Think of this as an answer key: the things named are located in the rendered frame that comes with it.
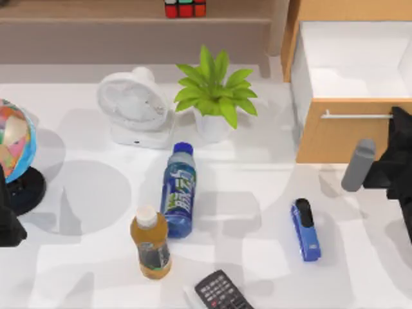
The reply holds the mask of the pale wooden drawer front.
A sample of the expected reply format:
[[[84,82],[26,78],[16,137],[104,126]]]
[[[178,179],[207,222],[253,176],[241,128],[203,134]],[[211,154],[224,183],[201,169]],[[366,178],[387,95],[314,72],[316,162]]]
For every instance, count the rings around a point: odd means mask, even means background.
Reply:
[[[370,138],[376,156],[388,146],[389,120],[321,119],[332,114],[391,114],[399,106],[412,115],[412,98],[314,98],[306,117],[296,162],[300,164],[344,164],[350,161],[358,141]]]

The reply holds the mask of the colourful puzzle cube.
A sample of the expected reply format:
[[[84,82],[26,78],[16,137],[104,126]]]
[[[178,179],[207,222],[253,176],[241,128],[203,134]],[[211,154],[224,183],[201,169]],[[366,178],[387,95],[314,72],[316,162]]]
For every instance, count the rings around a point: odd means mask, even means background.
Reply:
[[[207,0],[164,0],[164,7],[170,19],[205,17]]]

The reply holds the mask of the wooden open shelf unit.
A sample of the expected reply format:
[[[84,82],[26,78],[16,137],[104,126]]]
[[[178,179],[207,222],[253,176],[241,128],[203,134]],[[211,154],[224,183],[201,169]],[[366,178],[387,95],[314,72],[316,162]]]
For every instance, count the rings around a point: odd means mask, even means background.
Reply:
[[[0,64],[168,64],[201,46],[232,61],[276,56],[289,0],[207,0],[169,19],[163,0],[0,0]]]

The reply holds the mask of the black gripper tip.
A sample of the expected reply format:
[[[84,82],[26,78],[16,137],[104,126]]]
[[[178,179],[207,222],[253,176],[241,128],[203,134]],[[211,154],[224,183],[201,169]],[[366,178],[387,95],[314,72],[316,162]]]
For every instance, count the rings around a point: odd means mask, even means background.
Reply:
[[[0,248],[17,247],[28,235],[10,206],[5,175],[0,164]]]

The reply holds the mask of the blue and black stapler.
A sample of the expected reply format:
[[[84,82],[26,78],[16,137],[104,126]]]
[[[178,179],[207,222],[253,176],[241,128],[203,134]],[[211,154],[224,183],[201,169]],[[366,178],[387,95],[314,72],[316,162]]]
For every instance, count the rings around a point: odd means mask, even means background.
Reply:
[[[294,200],[290,213],[303,261],[317,261],[321,258],[321,248],[315,229],[310,202],[306,198]]]

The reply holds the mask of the green plant in white pot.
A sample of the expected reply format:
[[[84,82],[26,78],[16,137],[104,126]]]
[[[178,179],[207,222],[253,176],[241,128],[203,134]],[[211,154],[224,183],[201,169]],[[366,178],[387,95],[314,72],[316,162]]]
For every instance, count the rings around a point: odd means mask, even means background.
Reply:
[[[199,65],[176,65],[185,77],[178,81],[182,88],[174,98],[175,111],[192,109],[196,128],[209,143],[223,141],[238,128],[238,109],[248,115],[258,115],[252,102],[258,96],[247,80],[253,70],[241,68],[229,75],[229,63],[225,50],[214,57],[203,45]]]

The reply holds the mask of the white drawer box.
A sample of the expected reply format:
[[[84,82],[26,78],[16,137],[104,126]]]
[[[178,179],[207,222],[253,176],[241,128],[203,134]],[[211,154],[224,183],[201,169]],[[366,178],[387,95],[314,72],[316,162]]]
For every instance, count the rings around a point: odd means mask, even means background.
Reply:
[[[412,98],[412,21],[300,24],[295,99]]]

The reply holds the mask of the amber bottle with white cap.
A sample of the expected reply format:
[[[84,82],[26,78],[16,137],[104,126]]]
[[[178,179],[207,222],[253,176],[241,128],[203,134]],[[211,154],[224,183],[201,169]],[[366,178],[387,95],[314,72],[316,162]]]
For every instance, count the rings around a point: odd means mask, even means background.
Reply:
[[[164,216],[152,206],[139,207],[130,225],[130,235],[143,275],[155,280],[164,278],[172,264],[167,243],[168,224]]]

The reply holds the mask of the blue bottle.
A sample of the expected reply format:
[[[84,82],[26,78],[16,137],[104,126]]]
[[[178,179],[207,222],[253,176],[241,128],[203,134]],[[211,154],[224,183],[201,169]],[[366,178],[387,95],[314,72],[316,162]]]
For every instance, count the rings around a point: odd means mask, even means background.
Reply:
[[[192,232],[197,184],[194,149],[190,143],[174,144],[164,171],[160,210],[168,224],[168,237],[182,239]]]

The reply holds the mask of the colourful globe on black stand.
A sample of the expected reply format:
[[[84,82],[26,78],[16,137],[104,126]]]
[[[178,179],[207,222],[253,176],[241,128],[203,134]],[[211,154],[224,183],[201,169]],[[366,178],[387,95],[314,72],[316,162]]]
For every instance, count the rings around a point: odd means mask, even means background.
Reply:
[[[0,205],[16,216],[36,208],[46,192],[45,177],[32,167],[36,151],[36,130],[27,112],[0,98]]]

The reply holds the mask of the wooden cupboard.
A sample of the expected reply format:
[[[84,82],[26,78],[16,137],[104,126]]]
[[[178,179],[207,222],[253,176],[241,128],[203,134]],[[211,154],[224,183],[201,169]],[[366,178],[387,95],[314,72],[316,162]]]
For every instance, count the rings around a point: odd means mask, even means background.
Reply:
[[[281,46],[284,82],[291,79],[302,21],[412,21],[412,0],[290,0]]]

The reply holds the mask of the white desk fan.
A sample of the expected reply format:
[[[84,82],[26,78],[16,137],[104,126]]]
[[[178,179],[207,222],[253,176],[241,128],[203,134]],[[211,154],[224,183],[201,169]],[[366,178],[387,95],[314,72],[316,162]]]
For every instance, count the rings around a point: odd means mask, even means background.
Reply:
[[[149,68],[104,77],[97,87],[97,103],[109,119],[114,142],[150,149],[169,146],[174,111]]]

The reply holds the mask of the black calculator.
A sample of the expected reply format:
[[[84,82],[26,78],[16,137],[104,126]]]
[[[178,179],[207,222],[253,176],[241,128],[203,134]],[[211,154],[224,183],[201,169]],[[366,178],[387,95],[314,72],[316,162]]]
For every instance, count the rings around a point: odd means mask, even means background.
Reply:
[[[255,309],[222,270],[204,277],[194,290],[206,309]]]

